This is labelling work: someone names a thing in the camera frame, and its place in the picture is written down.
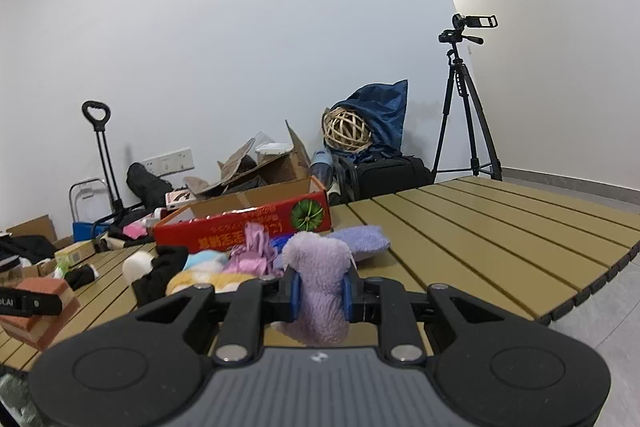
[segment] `black suitcase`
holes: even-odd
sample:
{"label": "black suitcase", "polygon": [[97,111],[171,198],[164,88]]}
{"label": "black suitcase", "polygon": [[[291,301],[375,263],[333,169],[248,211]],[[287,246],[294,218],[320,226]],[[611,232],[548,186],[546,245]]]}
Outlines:
{"label": "black suitcase", "polygon": [[367,200],[433,184],[431,171],[420,158],[414,156],[380,158],[358,164],[343,156],[334,156],[334,167],[340,185],[340,203]]}

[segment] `rattan ball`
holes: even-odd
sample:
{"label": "rattan ball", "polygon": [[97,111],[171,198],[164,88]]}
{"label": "rattan ball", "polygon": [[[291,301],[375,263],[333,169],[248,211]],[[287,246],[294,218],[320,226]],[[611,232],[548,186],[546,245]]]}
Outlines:
{"label": "rattan ball", "polygon": [[362,117],[352,109],[336,107],[322,115],[324,142],[334,149],[364,151],[371,145],[371,131]]}

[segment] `wall switch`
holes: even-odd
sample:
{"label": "wall switch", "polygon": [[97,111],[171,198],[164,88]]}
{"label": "wall switch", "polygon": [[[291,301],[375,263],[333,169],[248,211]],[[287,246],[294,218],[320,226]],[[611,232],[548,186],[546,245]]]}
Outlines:
{"label": "wall switch", "polygon": [[194,168],[191,149],[184,149],[163,156],[157,156],[156,158],[150,158],[144,160],[142,165],[144,165],[146,170],[151,172],[151,174],[156,176],[189,171]]}

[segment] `slatted table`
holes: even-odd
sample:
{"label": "slatted table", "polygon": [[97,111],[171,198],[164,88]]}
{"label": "slatted table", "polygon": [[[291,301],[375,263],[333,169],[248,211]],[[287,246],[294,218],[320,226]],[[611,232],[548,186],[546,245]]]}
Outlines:
{"label": "slatted table", "polygon": [[[530,320],[548,323],[611,281],[640,248],[640,214],[484,178],[462,178],[332,208],[334,229],[382,226],[389,251],[358,265],[407,290],[448,283]],[[153,253],[153,245],[142,247]],[[138,247],[99,253],[100,279],[76,292],[81,309],[56,342],[135,308],[122,263]],[[372,325],[351,327],[348,345],[376,342]],[[277,331],[265,343],[296,345]],[[425,339],[427,351],[430,347]],[[29,370],[37,352],[0,333],[0,362]]]}

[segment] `gray floor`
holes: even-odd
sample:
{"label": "gray floor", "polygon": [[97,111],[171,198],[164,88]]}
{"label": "gray floor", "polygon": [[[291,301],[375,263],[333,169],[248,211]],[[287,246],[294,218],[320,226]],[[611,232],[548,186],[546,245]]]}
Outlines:
{"label": "gray floor", "polygon": [[[640,206],[624,201],[522,180],[505,181],[640,213]],[[596,427],[640,426],[640,357],[636,351],[640,339],[638,304],[640,257],[582,306],[551,326],[596,349],[609,365],[611,393]]]}

